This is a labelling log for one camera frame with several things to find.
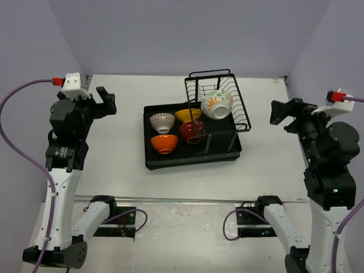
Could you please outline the brown patterned white bowl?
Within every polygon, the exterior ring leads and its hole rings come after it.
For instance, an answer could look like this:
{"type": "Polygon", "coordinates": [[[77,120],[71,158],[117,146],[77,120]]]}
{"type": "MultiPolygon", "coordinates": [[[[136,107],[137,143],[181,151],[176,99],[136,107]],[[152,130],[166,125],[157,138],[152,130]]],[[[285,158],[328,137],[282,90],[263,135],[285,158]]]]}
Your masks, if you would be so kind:
{"type": "Polygon", "coordinates": [[[150,124],[158,134],[168,134],[175,123],[175,116],[170,113],[157,113],[150,117],[150,124]]]}

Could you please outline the orange bowl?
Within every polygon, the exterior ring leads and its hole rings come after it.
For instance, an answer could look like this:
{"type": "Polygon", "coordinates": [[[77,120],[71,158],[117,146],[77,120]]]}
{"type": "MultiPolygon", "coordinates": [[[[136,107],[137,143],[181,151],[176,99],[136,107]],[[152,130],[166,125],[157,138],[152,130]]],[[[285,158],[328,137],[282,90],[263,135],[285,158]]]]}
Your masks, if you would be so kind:
{"type": "Polygon", "coordinates": [[[158,135],[150,140],[152,147],[159,154],[170,154],[177,146],[178,137],[171,134],[158,135]]]}

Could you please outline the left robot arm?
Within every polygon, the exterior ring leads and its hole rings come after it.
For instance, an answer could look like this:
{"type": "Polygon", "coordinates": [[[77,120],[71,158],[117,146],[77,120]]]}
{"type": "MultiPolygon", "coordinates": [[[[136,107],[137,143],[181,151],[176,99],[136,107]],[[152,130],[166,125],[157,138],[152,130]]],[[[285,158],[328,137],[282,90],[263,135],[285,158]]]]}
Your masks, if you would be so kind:
{"type": "Polygon", "coordinates": [[[93,97],[69,99],[58,93],[59,101],[50,109],[52,126],[48,133],[45,173],[47,196],[41,228],[33,247],[22,259],[36,267],[79,269],[88,252],[88,242],[99,226],[118,217],[113,196],[96,195],[85,214],[72,225],[78,182],[88,152],[86,139],[94,120],[117,112],[115,95],[103,86],[96,89],[102,102],[93,97]]]}

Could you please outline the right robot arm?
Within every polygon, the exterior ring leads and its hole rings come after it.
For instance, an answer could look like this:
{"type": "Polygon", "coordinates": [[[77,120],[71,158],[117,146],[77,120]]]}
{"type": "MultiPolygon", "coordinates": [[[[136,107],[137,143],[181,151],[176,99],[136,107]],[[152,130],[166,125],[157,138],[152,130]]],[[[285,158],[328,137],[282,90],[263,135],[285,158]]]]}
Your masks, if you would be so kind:
{"type": "Polygon", "coordinates": [[[356,183],[348,164],[359,152],[359,133],[333,118],[350,113],[352,98],[319,107],[294,98],[272,101],[270,123],[278,125],[293,117],[284,129],[299,137],[307,168],[304,184],[312,212],[310,242],[299,238],[277,196],[258,197],[254,218],[269,223],[285,251],[287,272],[343,272],[344,225],[358,209],[354,205],[356,183]]]}

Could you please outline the white floral bowl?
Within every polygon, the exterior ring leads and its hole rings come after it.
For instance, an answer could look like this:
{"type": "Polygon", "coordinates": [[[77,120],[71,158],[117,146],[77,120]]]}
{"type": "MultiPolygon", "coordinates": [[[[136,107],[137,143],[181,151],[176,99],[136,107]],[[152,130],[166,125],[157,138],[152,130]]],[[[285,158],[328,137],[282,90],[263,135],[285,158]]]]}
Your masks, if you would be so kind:
{"type": "Polygon", "coordinates": [[[233,106],[232,95],[224,90],[214,90],[201,101],[201,110],[209,118],[220,120],[226,118],[233,106]]]}

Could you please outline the black drip tray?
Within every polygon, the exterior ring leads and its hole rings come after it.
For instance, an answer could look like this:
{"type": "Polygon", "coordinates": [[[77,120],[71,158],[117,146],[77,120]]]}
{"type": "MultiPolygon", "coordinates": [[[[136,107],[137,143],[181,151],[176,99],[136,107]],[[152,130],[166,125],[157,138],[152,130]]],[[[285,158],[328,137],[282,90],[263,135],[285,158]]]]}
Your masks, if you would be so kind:
{"type": "Polygon", "coordinates": [[[159,168],[183,166],[219,161],[234,161],[239,158],[242,145],[234,129],[233,117],[214,121],[205,115],[198,118],[199,127],[188,126],[185,133],[176,120],[169,133],[178,137],[176,148],[169,154],[162,155],[152,147],[151,139],[158,135],[152,128],[150,118],[154,114],[175,114],[179,110],[188,110],[186,102],[146,106],[143,111],[144,157],[146,167],[152,171],[159,168]]]}

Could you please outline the yellow bowl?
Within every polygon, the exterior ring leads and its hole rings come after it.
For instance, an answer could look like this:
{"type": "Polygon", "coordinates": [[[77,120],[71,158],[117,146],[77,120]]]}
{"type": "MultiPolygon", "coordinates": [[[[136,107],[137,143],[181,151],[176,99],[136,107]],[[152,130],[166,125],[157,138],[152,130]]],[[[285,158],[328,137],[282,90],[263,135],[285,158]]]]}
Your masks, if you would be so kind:
{"type": "Polygon", "coordinates": [[[198,120],[202,115],[200,109],[184,109],[179,110],[175,113],[175,117],[182,123],[198,120]]]}

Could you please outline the red bowl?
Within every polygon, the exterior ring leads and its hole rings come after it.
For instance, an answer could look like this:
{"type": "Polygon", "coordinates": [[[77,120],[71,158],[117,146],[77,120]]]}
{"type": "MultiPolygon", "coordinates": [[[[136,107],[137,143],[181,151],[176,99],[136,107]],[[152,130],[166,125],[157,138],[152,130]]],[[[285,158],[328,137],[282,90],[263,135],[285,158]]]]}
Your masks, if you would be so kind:
{"type": "Polygon", "coordinates": [[[190,121],[180,125],[179,131],[188,144],[198,144],[201,142],[201,137],[197,135],[205,132],[205,124],[198,120],[190,121]]]}

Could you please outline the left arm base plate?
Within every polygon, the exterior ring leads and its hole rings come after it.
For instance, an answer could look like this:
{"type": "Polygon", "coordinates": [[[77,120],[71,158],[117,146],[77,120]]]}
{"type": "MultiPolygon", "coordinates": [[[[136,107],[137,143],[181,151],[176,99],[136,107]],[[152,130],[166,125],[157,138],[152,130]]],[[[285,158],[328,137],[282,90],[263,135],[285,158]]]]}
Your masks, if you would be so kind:
{"type": "Polygon", "coordinates": [[[115,206],[111,216],[94,232],[93,237],[132,238],[147,223],[148,215],[135,206],[115,206]]]}

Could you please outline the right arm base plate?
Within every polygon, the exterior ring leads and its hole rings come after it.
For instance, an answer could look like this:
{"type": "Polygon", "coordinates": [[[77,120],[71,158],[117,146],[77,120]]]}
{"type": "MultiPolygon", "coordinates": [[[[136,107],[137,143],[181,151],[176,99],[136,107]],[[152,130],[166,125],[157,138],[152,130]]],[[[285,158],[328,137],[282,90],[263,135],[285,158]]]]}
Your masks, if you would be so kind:
{"type": "Polygon", "coordinates": [[[240,238],[269,238],[277,237],[272,226],[260,215],[252,201],[244,201],[236,206],[224,218],[222,234],[227,241],[233,242],[240,238]],[[228,219],[234,216],[237,220],[237,235],[229,237],[226,233],[228,219]]]}

